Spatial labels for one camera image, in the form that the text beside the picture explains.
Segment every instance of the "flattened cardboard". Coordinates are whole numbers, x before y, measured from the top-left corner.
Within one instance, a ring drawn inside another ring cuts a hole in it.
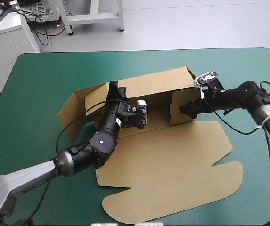
[[[136,105],[138,99],[144,99],[147,102],[148,110],[153,111],[152,107],[156,105],[162,105],[166,110],[167,105],[172,102],[172,95],[174,91],[191,88],[193,89],[193,74],[186,67],[180,67],[163,72],[156,72],[137,77],[122,79],[118,81],[118,86],[126,87],[126,95],[128,101]],[[69,122],[83,113],[89,107],[95,105],[100,101],[104,101],[107,97],[109,89],[109,82],[99,84],[93,87],[80,89],[75,91],[67,100],[63,108],[58,114],[58,118],[61,121],[63,127]],[[81,119],[72,124],[65,133],[70,138],[72,143],[77,139],[80,131],[85,123],[97,119],[98,115],[103,112],[104,104],[93,108],[88,111]],[[189,118],[183,118],[181,122],[191,120]],[[163,122],[157,120],[151,129],[163,127]],[[126,135],[132,133],[142,132],[135,128],[123,129],[127,130],[122,132]]]
[[[232,150],[218,122],[191,121],[117,141],[96,174],[101,186],[130,188],[102,201],[105,211],[122,223],[149,221],[226,198],[243,180],[239,162],[212,166]]]

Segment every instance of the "green table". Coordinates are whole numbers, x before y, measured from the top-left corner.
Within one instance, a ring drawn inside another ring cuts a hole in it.
[[[244,81],[270,81],[270,51],[265,48],[199,49],[127,52],[74,52],[21,55],[0,96],[0,174],[55,156],[62,129],[56,115],[76,89],[109,80],[188,66],[195,75],[216,70],[225,88]],[[243,110],[225,116],[235,127],[250,131],[255,123]],[[218,120],[213,113],[198,120]],[[240,135],[221,123],[233,151],[219,163],[244,166],[241,187],[229,198],[169,215],[165,224],[263,224],[270,220],[270,169],[264,134]],[[82,131],[88,139],[93,125]],[[64,135],[60,147],[71,145]],[[43,187],[22,196],[7,223],[25,219],[35,208]],[[36,224],[83,225],[114,222],[102,209],[102,199],[120,191],[100,187],[93,168],[73,177],[57,178],[35,216]]]

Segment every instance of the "cardboard flap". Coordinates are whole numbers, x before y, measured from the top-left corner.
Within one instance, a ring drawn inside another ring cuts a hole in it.
[[[102,86],[102,84],[88,87],[86,89],[80,89],[72,93],[69,97],[65,105],[62,107],[60,112],[57,114],[58,119],[60,120],[63,127],[65,127],[68,123],[76,119],[79,115],[81,115],[85,111],[84,106],[84,97],[90,92]],[[65,131],[68,138],[72,143],[77,139],[78,134],[81,132],[85,123],[93,120],[93,116],[85,117],[83,116],[77,122],[73,123],[70,127],[68,127]]]
[[[130,189],[106,197],[102,205],[115,220],[133,224],[226,198],[241,185],[243,167],[239,162],[212,165],[231,150],[214,121],[120,138],[111,158],[96,170],[97,180],[101,186]]]

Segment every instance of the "white cable tie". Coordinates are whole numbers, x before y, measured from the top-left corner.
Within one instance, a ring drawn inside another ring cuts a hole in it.
[[[270,118],[270,115],[262,121],[261,125],[258,125],[258,126],[256,126],[256,127],[259,128],[259,129],[262,129],[263,126],[264,126],[264,124],[266,123],[266,121],[267,121],[269,118]]]

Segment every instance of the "black cable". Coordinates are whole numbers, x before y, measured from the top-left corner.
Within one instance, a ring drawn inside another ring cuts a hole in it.
[[[64,30],[65,30],[65,28],[64,28],[60,33],[58,33],[58,34],[43,34],[43,33],[39,33],[39,32],[37,32],[37,33],[38,33],[38,34],[41,34],[41,35],[46,35],[46,36],[58,36],[58,35],[60,35]]]
[[[103,103],[117,102],[117,101],[118,101],[118,102],[123,102],[123,103],[129,104],[129,105],[131,105],[131,106],[134,107],[133,104],[131,104],[130,102],[124,101],[124,100],[104,100],[104,101],[101,101],[101,102],[99,102],[99,103],[93,105],[92,107],[90,107],[90,108],[89,108],[88,110],[86,110],[85,112],[81,113],[77,118],[75,118],[73,121],[71,121],[70,123],[68,123],[68,124],[60,131],[60,133],[59,133],[59,135],[58,135],[58,137],[57,137],[57,139],[56,139],[56,144],[55,144],[55,150],[56,150],[55,167],[54,167],[54,169],[53,169],[53,171],[52,171],[52,173],[51,173],[50,178],[48,179],[47,185],[46,185],[46,187],[45,187],[45,189],[44,189],[44,191],[43,191],[43,194],[42,194],[42,196],[41,196],[41,199],[40,199],[39,203],[37,204],[35,210],[34,210],[34,211],[32,212],[32,214],[27,218],[27,220],[23,223],[22,226],[25,226],[25,225],[31,220],[31,218],[36,214],[36,212],[39,210],[39,208],[41,207],[41,204],[42,204],[42,202],[43,202],[43,200],[44,200],[44,198],[45,198],[45,196],[46,196],[47,190],[48,190],[48,188],[49,188],[49,186],[50,186],[51,180],[52,180],[52,178],[54,177],[55,172],[57,171],[57,169],[58,169],[58,167],[59,167],[59,161],[58,161],[58,159],[59,159],[59,158],[58,158],[58,142],[59,142],[59,139],[60,139],[61,135],[64,133],[64,131],[65,131],[69,126],[71,126],[74,122],[76,122],[78,119],[80,119],[84,114],[86,114],[88,111],[90,111],[91,109],[93,109],[94,107],[96,107],[96,106],[98,106],[98,105],[100,105],[100,104],[103,104]]]
[[[39,203],[37,204],[37,206],[36,206],[35,210],[32,212],[32,214],[31,214],[31,215],[27,218],[27,220],[22,224],[22,226],[25,226],[26,224],[28,224],[28,222],[31,220],[31,218],[36,214],[36,212],[37,212],[37,211],[39,210],[39,208],[41,207],[41,204],[42,204],[42,202],[43,202],[43,200],[44,200],[44,198],[45,198],[45,196],[46,196],[47,190],[48,190],[48,188],[49,188],[49,186],[50,186],[50,183],[51,183],[52,178],[53,178],[54,175],[55,175],[56,170],[57,170],[57,168],[54,167],[54,169],[53,169],[53,171],[52,171],[52,173],[51,173],[51,176],[50,176],[50,178],[48,179],[48,182],[47,182],[47,185],[46,185],[46,187],[45,187],[45,189],[44,189],[44,192],[42,193],[42,196],[41,196],[41,199],[40,199]]]
[[[269,152],[269,159],[270,159],[270,140],[269,140],[267,129],[265,127],[263,127],[263,131],[265,133],[265,137],[266,137],[266,141],[267,141],[267,146],[268,146],[268,152]]]
[[[47,34],[46,27],[44,26],[42,20],[41,20],[36,14],[31,13],[31,12],[28,12],[28,11],[24,11],[24,10],[22,10],[22,9],[9,8],[9,7],[6,7],[6,6],[3,6],[3,7],[6,8],[7,10],[11,10],[11,11],[13,11],[13,12],[16,12],[16,13],[22,15],[22,16],[25,18],[25,20],[26,20],[27,22],[29,22],[29,24],[30,24],[30,26],[32,27],[32,29],[34,30],[34,32],[35,32],[35,34],[36,34],[36,37],[37,37],[37,39],[39,40],[39,42],[40,42],[43,46],[47,46],[47,45],[49,44],[49,39],[48,39],[48,34]],[[46,44],[43,43],[43,42],[41,41],[41,39],[39,38],[38,33],[37,33],[37,31],[35,30],[35,28],[34,28],[32,22],[30,21],[30,19],[29,19],[25,14],[34,16],[34,17],[35,17],[35,21],[36,21],[36,19],[39,19],[39,21],[40,21],[41,24],[43,25],[43,28],[44,28],[45,33],[46,33],[46,36],[47,36],[47,43],[46,43]]]
[[[256,130],[258,130],[258,128],[255,128],[255,129],[253,129],[251,132],[248,132],[248,133],[244,133],[244,132],[242,132],[242,131],[240,131],[240,130],[238,130],[238,129],[236,129],[236,128],[234,128],[234,127],[232,127],[229,123],[227,123],[211,106],[210,106],[210,104],[207,102],[207,100],[204,98],[203,99],[204,101],[205,101],[205,103],[210,107],[210,109],[216,114],[216,116],[218,116],[219,117],[219,119],[221,119],[227,126],[229,126],[231,129],[233,129],[235,132],[238,132],[238,133],[240,133],[240,134],[243,134],[243,135],[250,135],[250,134],[252,134],[252,133],[254,133]]]
[[[56,144],[55,144],[55,151],[56,151],[56,159],[58,160],[58,141],[61,137],[61,135],[64,133],[64,131],[69,127],[71,126],[74,122],[76,122],[77,120],[79,120],[84,114],[86,114],[88,111],[90,111],[91,109],[93,109],[94,107],[100,105],[100,104],[103,104],[103,103],[108,103],[108,102],[123,102],[123,103],[126,103],[126,104],[129,104],[131,106],[134,106],[133,104],[131,104],[130,102],[127,102],[127,101],[124,101],[124,100],[104,100],[104,101],[101,101],[95,105],[93,105],[92,107],[90,107],[88,110],[86,110],[85,112],[81,113],[76,119],[74,119],[73,121],[71,121],[70,123],[68,123],[62,130],[61,132],[59,133],[57,139],[56,139]]]

